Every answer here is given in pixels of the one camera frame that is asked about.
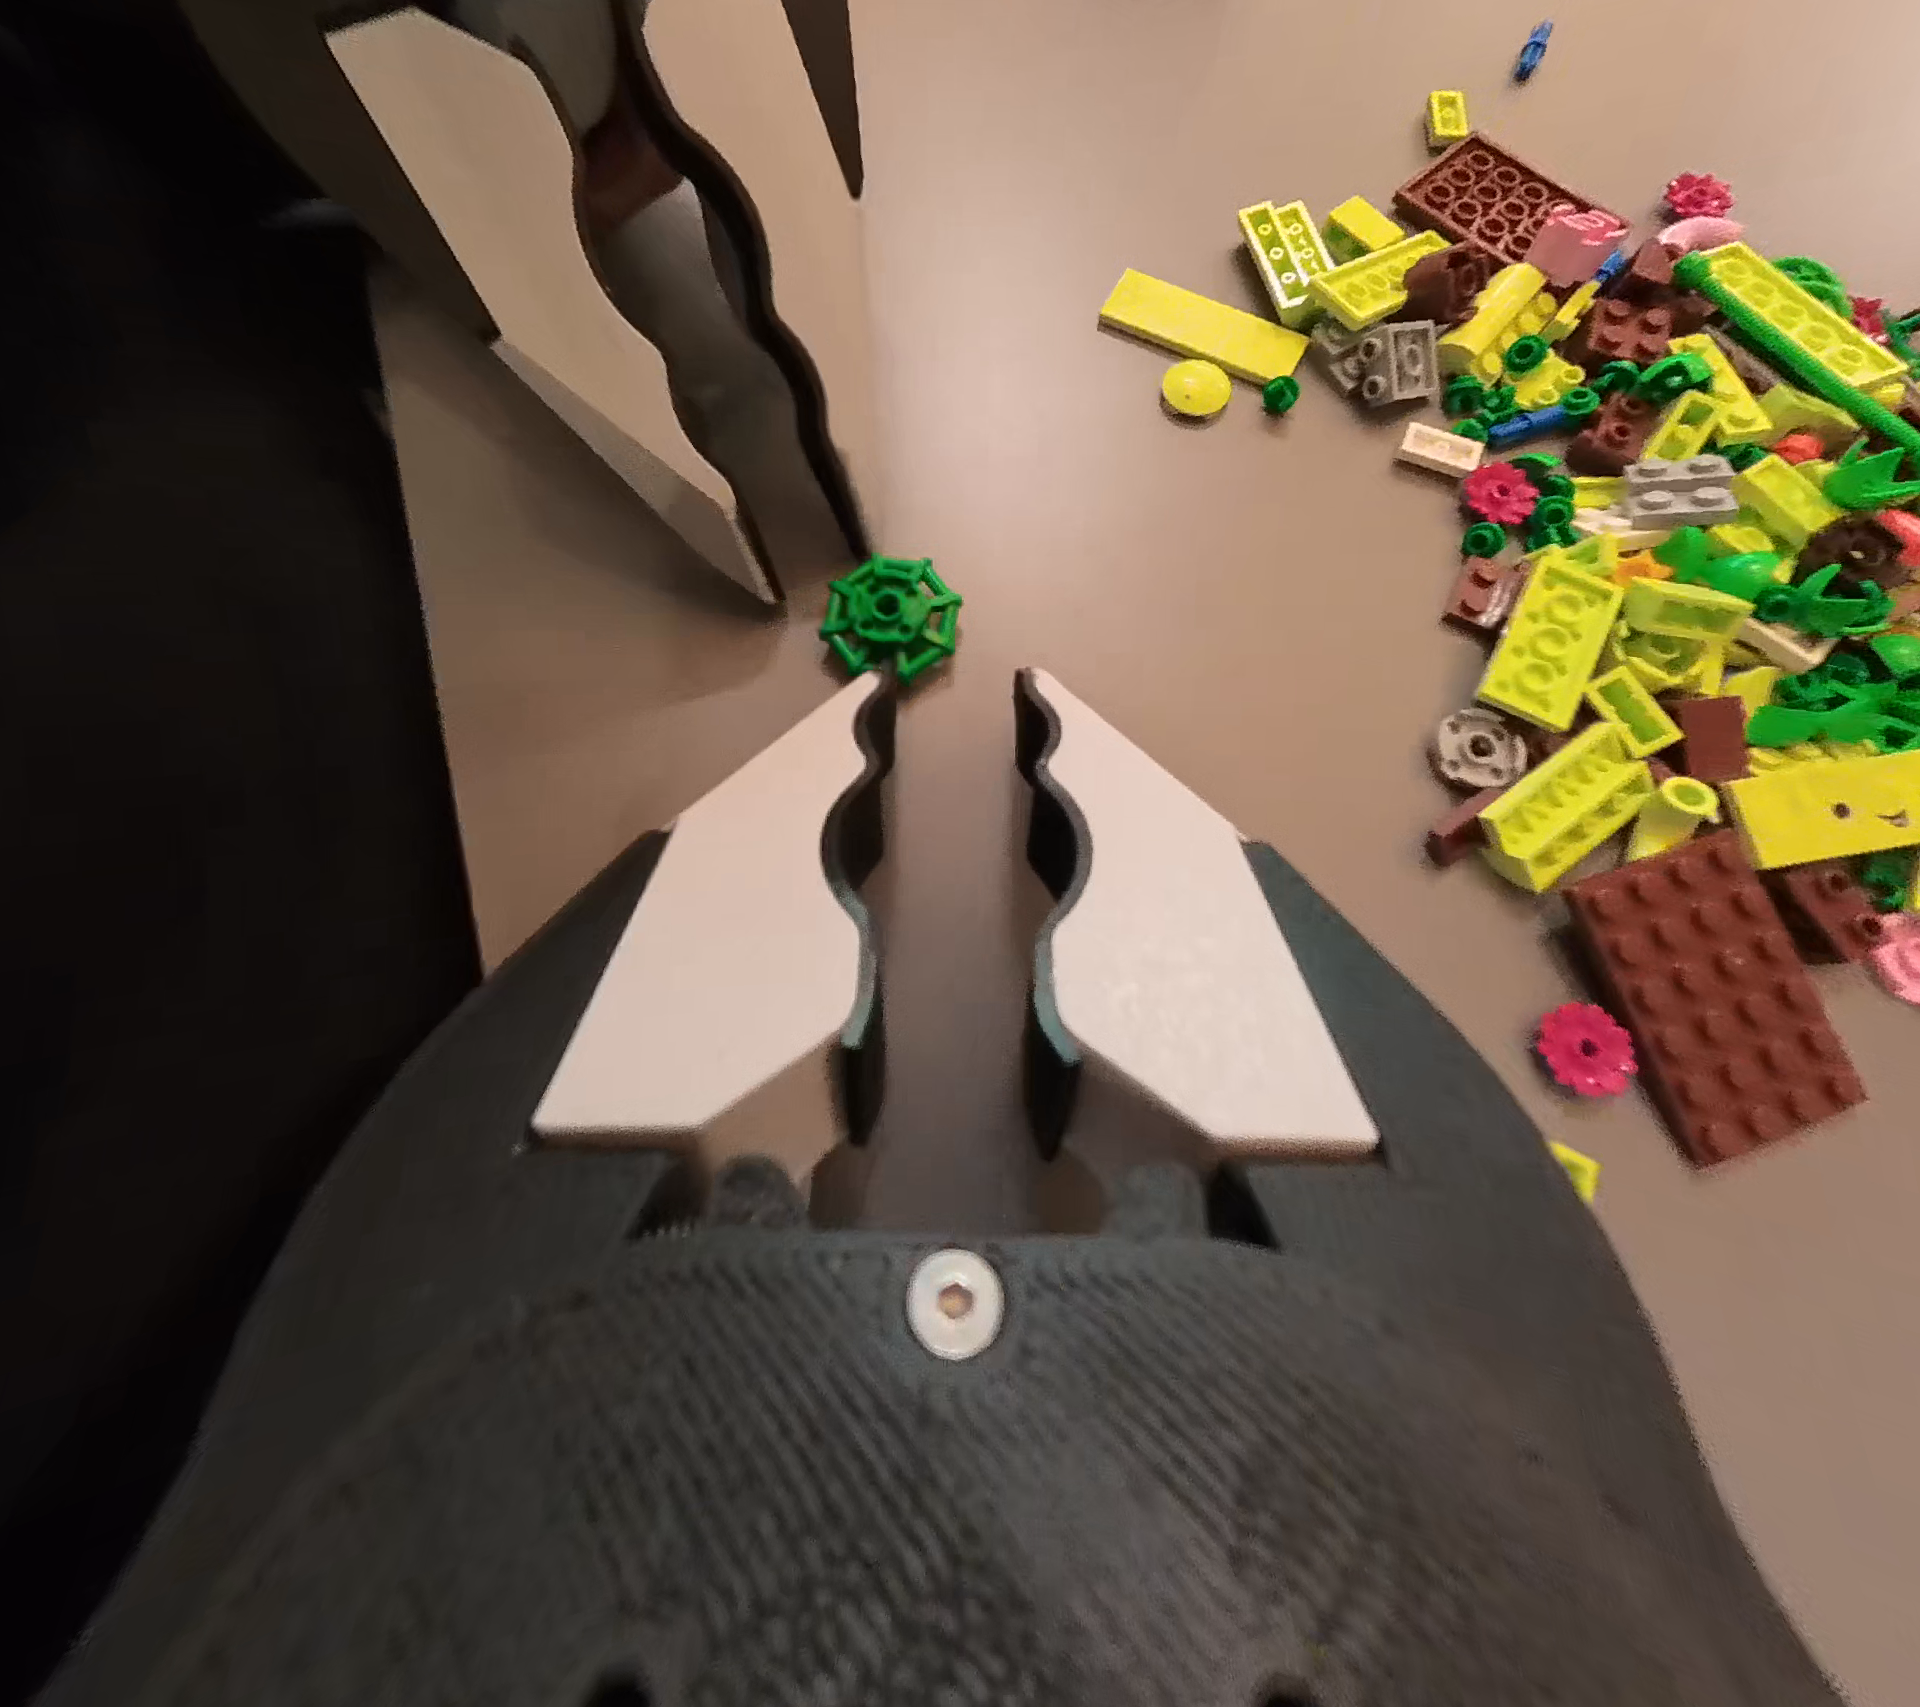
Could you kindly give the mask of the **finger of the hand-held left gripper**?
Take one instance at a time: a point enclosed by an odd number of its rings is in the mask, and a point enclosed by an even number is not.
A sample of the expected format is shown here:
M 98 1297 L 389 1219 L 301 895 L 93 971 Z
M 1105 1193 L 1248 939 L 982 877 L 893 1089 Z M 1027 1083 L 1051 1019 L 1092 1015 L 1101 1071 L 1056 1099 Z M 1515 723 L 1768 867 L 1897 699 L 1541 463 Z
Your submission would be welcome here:
M 845 549 L 873 553 L 873 329 L 850 0 L 644 0 L 636 61 L 728 235 Z
M 418 7 L 325 43 L 477 295 L 496 357 L 707 567 L 778 605 L 751 517 L 588 249 L 578 143 L 537 65 Z

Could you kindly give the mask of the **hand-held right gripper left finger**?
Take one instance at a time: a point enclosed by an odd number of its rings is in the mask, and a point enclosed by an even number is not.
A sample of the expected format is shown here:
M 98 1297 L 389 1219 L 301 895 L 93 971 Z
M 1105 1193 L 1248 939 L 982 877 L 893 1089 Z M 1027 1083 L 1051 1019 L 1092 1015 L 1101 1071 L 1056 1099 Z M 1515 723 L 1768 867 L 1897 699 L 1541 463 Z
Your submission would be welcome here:
M 870 1141 L 885 1037 L 859 887 L 896 701 L 888 675 L 857 675 L 679 813 L 533 1107 L 537 1141 Z

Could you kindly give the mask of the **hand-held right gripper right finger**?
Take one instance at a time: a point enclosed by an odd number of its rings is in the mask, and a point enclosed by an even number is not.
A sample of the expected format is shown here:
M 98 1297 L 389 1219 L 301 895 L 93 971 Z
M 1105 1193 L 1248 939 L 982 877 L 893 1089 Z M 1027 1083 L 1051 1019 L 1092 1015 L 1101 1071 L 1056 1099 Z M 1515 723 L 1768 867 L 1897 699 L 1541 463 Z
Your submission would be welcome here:
M 1053 673 L 1014 679 L 1032 947 L 1024 1109 L 1086 1163 L 1363 1159 L 1380 1127 L 1216 807 Z

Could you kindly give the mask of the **black green round toy piece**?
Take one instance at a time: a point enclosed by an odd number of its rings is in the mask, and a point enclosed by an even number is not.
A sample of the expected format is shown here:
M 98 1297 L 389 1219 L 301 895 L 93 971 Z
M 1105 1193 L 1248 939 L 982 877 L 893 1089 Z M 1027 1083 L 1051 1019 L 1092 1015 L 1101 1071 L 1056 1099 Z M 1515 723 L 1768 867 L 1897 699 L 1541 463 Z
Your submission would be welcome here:
M 954 657 L 962 605 L 931 559 L 873 555 L 830 583 L 818 637 L 847 673 L 904 687 Z

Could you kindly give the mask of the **pile of colourful toy bricks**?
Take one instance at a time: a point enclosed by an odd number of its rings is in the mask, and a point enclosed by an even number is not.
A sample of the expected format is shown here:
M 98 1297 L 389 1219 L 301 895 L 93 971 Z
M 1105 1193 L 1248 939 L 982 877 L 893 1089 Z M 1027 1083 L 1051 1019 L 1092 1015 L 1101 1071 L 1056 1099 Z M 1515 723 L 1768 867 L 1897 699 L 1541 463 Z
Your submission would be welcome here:
M 1460 91 L 1424 119 L 1389 207 L 1235 213 L 1265 313 L 1123 271 L 1098 325 L 1178 423 L 1316 371 L 1445 487 L 1478 665 L 1422 857 L 1567 901 L 1591 991 L 1532 1059 L 1717 1169 L 1864 1103 L 1816 969 L 1915 1005 L 1915 311 L 1755 251 L 1715 173 L 1640 231 Z

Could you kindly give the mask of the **person's black jacket torso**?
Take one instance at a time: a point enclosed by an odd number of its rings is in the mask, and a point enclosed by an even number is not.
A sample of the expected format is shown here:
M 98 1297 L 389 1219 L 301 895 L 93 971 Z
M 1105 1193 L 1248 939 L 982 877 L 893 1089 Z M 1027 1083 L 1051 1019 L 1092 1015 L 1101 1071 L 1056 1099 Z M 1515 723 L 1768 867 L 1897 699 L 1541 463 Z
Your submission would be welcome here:
M 1 1684 L 477 981 L 370 257 L 171 0 L 4 0 Z

